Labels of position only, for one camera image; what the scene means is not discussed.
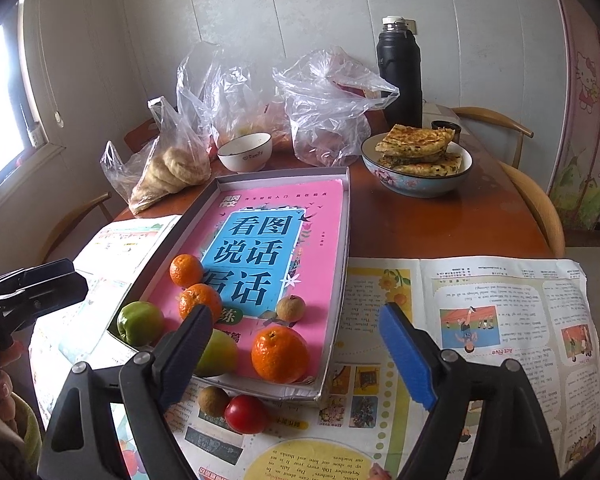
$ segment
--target window sill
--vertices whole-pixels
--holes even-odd
[[[7,202],[9,197],[40,167],[50,161],[65,148],[56,144],[47,143],[31,154],[19,168],[10,174],[0,184],[0,206]]]

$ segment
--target mandarin orange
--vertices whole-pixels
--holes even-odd
[[[286,326],[267,327],[253,340],[251,363],[264,380],[289,384],[306,374],[309,349],[295,330]]]
[[[222,314],[222,299],[220,298],[220,294],[212,286],[205,285],[204,283],[191,285],[187,290],[182,292],[180,301],[178,302],[180,317],[185,319],[193,307],[199,304],[206,305],[211,309],[214,323],[220,319],[220,315]]]
[[[171,281],[184,288],[200,283],[204,273],[200,260],[191,254],[179,254],[169,266]]]

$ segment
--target window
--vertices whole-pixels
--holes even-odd
[[[34,151],[28,134],[34,123],[18,57],[17,20],[16,6],[0,25],[0,183]]]

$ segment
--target pink book cover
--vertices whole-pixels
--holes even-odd
[[[343,185],[323,180],[284,186],[224,191],[180,248],[200,258],[203,281],[222,297],[215,328],[238,344],[237,375],[258,378],[251,365],[257,332],[273,323],[291,326],[307,342],[315,377],[325,343],[335,276]],[[148,301],[158,305],[167,330],[182,320],[178,297],[183,289],[168,270]],[[306,302],[296,323],[278,320],[276,303],[295,294]]]

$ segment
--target wooden chair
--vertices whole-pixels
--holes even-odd
[[[125,144],[133,153],[137,153],[159,133],[158,125],[153,119],[149,119],[125,135]]]
[[[40,257],[38,258],[39,263],[46,263],[46,260],[55,250],[55,248],[58,247],[58,245],[60,245],[62,241],[68,237],[69,233],[71,233],[71,231],[77,227],[77,225],[85,218],[85,216],[87,216],[96,207],[100,208],[104,218],[107,219],[107,223],[113,222],[113,216],[104,205],[104,201],[108,200],[109,198],[111,198],[111,193],[107,191],[105,194],[100,195],[90,202],[82,204],[81,206],[78,206],[74,210],[67,213],[67,215],[65,215],[64,218],[62,218],[61,221],[56,224],[51,231],[51,234],[47,237],[45,244],[40,250]]]
[[[520,155],[522,154],[522,141],[525,136],[529,139],[533,139],[534,133],[525,128],[522,124],[517,123],[513,119],[508,118],[494,110],[488,108],[480,108],[477,106],[461,106],[459,108],[451,108],[458,117],[465,117],[467,119],[473,119],[475,121],[481,121],[483,123],[495,124],[496,126],[502,126],[509,130],[516,130],[520,133],[518,137],[518,144],[516,145],[516,153],[513,156],[513,162],[511,165],[514,168],[518,168],[520,165]]]
[[[504,162],[501,162],[500,165],[536,219],[538,227],[554,256],[563,258],[564,232],[560,217],[551,199],[531,177]]]

